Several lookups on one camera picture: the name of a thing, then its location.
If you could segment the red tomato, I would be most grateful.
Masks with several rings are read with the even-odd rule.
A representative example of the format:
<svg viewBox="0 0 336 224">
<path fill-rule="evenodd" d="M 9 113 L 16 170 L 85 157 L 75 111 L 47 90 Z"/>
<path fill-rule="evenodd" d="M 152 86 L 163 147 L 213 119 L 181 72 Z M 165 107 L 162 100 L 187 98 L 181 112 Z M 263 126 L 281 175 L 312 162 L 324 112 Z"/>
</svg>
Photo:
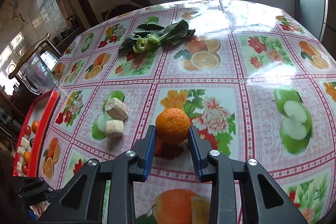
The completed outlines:
<svg viewBox="0 0 336 224">
<path fill-rule="evenodd" d="M 21 171 L 22 171 L 22 173 L 23 173 L 25 176 L 27 176 L 27 174 L 28 174 L 28 165 L 27 165 L 27 164 L 22 164 L 22 166 L 21 166 Z"/>
<path fill-rule="evenodd" d="M 24 135 L 26 136 L 30 136 L 31 135 L 31 127 L 29 125 L 27 125 L 25 128 L 24 128 Z"/>
</svg>

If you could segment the pale corn cob piece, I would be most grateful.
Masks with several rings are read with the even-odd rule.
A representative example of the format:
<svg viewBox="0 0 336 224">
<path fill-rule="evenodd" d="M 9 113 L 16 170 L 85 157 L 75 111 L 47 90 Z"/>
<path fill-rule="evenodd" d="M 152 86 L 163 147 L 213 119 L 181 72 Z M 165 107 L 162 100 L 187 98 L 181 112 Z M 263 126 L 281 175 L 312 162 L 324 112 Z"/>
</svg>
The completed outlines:
<svg viewBox="0 0 336 224">
<path fill-rule="evenodd" d="M 17 149 L 17 153 L 18 153 L 21 157 L 23 157 L 23 155 L 24 155 L 25 152 L 26 152 L 26 150 L 25 150 L 23 147 L 21 147 L 21 146 L 18 147 L 18 149 Z"/>
<path fill-rule="evenodd" d="M 26 139 L 25 137 L 22 137 L 22 138 L 21 138 L 20 146 L 21 146 L 24 150 L 28 151 L 29 148 L 30 148 L 30 142 L 29 142 L 29 140 Z"/>
</svg>

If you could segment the orange tangerine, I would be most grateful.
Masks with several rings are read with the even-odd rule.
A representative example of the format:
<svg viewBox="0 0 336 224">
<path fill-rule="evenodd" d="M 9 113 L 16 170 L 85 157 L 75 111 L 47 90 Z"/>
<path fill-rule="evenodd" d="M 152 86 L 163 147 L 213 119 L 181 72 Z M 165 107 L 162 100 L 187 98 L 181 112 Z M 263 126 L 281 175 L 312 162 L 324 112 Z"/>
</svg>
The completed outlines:
<svg viewBox="0 0 336 224">
<path fill-rule="evenodd" d="M 33 133 L 37 133 L 39 125 L 40 125 L 40 121 L 33 121 L 31 125 L 31 130 Z"/>
<path fill-rule="evenodd" d="M 23 160 L 26 165 L 29 165 L 30 159 L 31 159 L 31 153 L 29 151 L 25 151 L 23 153 Z"/>
<path fill-rule="evenodd" d="M 166 109 L 155 120 L 156 135 L 163 143 L 182 143 L 189 134 L 190 120 L 184 111 Z"/>
</svg>

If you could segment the dark plum fruit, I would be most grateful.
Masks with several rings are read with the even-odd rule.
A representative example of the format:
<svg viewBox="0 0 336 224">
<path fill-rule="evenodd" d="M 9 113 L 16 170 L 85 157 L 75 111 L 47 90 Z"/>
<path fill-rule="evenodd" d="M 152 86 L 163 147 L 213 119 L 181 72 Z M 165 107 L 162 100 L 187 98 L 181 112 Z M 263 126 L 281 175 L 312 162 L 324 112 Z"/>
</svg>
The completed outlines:
<svg viewBox="0 0 336 224">
<path fill-rule="evenodd" d="M 34 138 L 30 139 L 30 147 L 32 148 L 34 144 Z"/>
</svg>

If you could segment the red rimmed white tray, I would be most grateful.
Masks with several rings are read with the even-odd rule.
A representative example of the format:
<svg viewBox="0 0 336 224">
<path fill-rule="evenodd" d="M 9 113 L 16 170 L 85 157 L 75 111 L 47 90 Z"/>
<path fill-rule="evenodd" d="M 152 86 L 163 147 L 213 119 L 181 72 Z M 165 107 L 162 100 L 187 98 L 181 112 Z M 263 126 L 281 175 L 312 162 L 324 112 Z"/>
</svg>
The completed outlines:
<svg viewBox="0 0 336 224">
<path fill-rule="evenodd" d="M 14 176 L 37 176 L 45 133 L 58 100 L 59 93 L 52 90 L 31 104 L 15 149 Z"/>
</svg>

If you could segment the floral fruit print tablecloth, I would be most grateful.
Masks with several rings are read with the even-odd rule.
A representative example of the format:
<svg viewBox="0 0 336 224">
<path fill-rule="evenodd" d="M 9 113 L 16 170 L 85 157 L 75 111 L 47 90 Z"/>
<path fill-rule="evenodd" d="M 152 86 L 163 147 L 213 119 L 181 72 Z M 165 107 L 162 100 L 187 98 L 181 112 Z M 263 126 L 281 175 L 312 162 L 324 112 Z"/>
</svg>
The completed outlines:
<svg viewBox="0 0 336 224">
<path fill-rule="evenodd" d="M 119 52 L 135 28 L 184 19 L 193 37 L 154 52 Z M 38 174 L 63 187 L 85 162 L 114 159 L 169 108 L 231 159 L 255 158 L 308 223 L 335 204 L 335 60 L 289 14 L 238 0 L 146 7 L 80 34 L 54 69 L 60 80 Z M 108 138 L 106 101 L 129 112 Z"/>
</svg>

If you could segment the clear plastic pitcher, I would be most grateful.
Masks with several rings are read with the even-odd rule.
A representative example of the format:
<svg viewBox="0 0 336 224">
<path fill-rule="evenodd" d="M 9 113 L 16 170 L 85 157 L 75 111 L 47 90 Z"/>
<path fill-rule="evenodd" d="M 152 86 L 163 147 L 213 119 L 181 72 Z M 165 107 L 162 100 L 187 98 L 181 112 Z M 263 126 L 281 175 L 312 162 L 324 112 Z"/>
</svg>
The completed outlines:
<svg viewBox="0 0 336 224">
<path fill-rule="evenodd" d="M 22 67 L 26 79 L 45 94 L 58 88 L 58 81 L 38 53 L 34 53 Z"/>
</svg>

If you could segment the green leafy vegetable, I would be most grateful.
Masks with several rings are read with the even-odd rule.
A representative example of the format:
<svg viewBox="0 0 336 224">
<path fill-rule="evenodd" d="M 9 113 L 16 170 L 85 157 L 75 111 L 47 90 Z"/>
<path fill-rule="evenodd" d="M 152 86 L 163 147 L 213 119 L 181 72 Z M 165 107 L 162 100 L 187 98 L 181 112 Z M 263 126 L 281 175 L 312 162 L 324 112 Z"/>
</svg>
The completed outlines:
<svg viewBox="0 0 336 224">
<path fill-rule="evenodd" d="M 165 44 L 179 44 L 194 34 L 195 29 L 189 29 L 189 24 L 184 19 L 167 27 L 155 22 L 143 23 L 125 38 L 118 50 L 121 53 L 132 51 L 138 54 L 154 52 Z"/>
</svg>

